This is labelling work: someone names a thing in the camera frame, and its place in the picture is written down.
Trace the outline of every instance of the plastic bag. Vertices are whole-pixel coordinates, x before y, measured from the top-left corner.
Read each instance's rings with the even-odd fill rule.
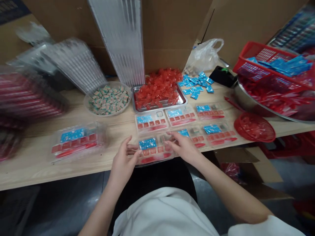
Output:
[[[217,43],[221,43],[220,47],[214,48]],[[218,51],[220,51],[223,45],[223,39],[210,39],[199,44],[191,51],[184,73],[190,76],[196,76],[205,70],[214,69],[219,60]]]

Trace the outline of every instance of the clear plastic container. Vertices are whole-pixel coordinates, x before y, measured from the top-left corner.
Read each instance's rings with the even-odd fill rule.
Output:
[[[165,113],[172,127],[188,125],[197,121],[197,115],[189,104],[178,108],[166,109]]]
[[[166,132],[157,132],[152,135],[138,137],[138,145],[143,150],[136,167],[152,165],[174,158],[174,151],[164,141],[171,138]]]
[[[204,123],[201,126],[201,131],[207,139],[209,146],[213,148],[231,142],[236,143],[240,140],[240,136],[235,129],[230,127],[225,120]]]
[[[225,117],[224,110],[220,102],[215,103],[198,103],[196,104],[196,112],[200,120],[213,120]]]
[[[124,91],[127,92],[126,94],[129,97],[128,97],[127,102],[124,104],[124,107],[121,108],[119,111],[116,111],[116,112],[111,113],[111,114],[106,114],[106,110],[104,110],[104,112],[102,112],[104,114],[102,114],[102,113],[101,114],[96,114],[95,113],[96,112],[96,110],[95,110],[96,108],[93,107],[93,104],[91,102],[94,101],[95,92],[98,91],[99,89],[104,88],[105,86],[109,86],[111,89],[117,89],[117,90],[119,90],[121,87],[123,87]],[[105,101],[104,99],[105,99],[104,96],[102,96],[102,98],[100,98],[101,102]],[[88,92],[85,95],[85,97],[84,97],[83,103],[84,103],[85,108],[90,113],[92,113],[92,114],[94,114],[94,115],[96,115],[98,117],[110,117],[110,116],[115,116],[115,115],[119,115],[120,113],[122,113],[128,107],[128,105],[130,104],[130,101],[131,101],[131,90],[130,90],[130,88],[127,85],[122,84],[120,82],[110,81],[110,82],[107,82],[107,83],[103,83],[102,85],[100,85],[100,86],[92,89],[90,92]]]
[[[174,130],[183,136],[189,137],[197,148],[204,148],[208,146],[206,135],[201,130],[199,125],[182,127],[181,129]]]
[[[52,135],[48,161],[88,157],[102,152],[108,145],[106,126],[95,121],[56,131]]]
[[[135,115],[138,134],[150,133],[153,131],[169,128],[164,111],[153,111],[143,115]]]

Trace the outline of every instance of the red basket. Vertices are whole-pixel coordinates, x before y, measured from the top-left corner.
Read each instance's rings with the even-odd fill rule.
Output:
[[[243,138],[254,142],[271,143],[276,132],[271,124],[261,116],[243,113],[234,122],[234,128]]]
[[[272,62],[278,58],[289,61],[296,55],[269,47],[264,44],[248,42],[243,48],[233,68],[238,73],[254,82],[262,83],[279,93],[315,90],[315,63],[309,71],[295,77],[288,77],[260,64],[247,60],[256,57],[258,61]]]

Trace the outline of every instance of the plastic tray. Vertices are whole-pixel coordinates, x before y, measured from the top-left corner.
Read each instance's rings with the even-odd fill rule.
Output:
[[[208,146],[207,137],[201,130],[200,126],[182,127],[174,130],[183,136],[189,137],[197,148],[204,148]]]
[[[107,144],[106,126],[97,121],[61,129],[52,135],[48,161],[89,156],[104,151]]]
[[[225,113],[220,102],[198,103],[196,104],[196,112],[199,119],[202,121],[225,117]]]
[[[169,127],[164,111],[153,111],[143,115],[135,115],[135,120],[138,134],[163,130]]]
[[[166,109],[165,113],[172,127],[188,125],[197,121],[197,115],[191,105]]]
[[[213,121],[211,123],[204,123],[201,126],[202,134],[206,137],[209,146],[215,148],[228,143],[236,143],[240,136],[231,128],[226,121]]]
[[[139,158],[136,167],[152,165],[162,161],[174,158],[174,151],[170,146],[165,145],[164,141],[171,138],[166,132],[157,132],[152,135],[138,137],[139,148],[143,150],[142,156]]]

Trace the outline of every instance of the cardboard wall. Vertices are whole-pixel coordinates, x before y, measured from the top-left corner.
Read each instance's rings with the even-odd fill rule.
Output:
[[[307,0],[224,0],[217,3],[203,42],[222,38],[219,56],[232,67],[248,41],[266,44]]]
[[[23,0],[59,42],[85,41],[105,74],[115,74],[87,0]],[[183,69],[212,0],[144,0],[142,24],[145,72]]]
[[[32,47],[19,39],[15,33],[18,27],[27,26],[30,24],[30,21],[38,24],[36,18],[30,14],[0,26],[0,44],[2,45],[0,64],[5,64]]]

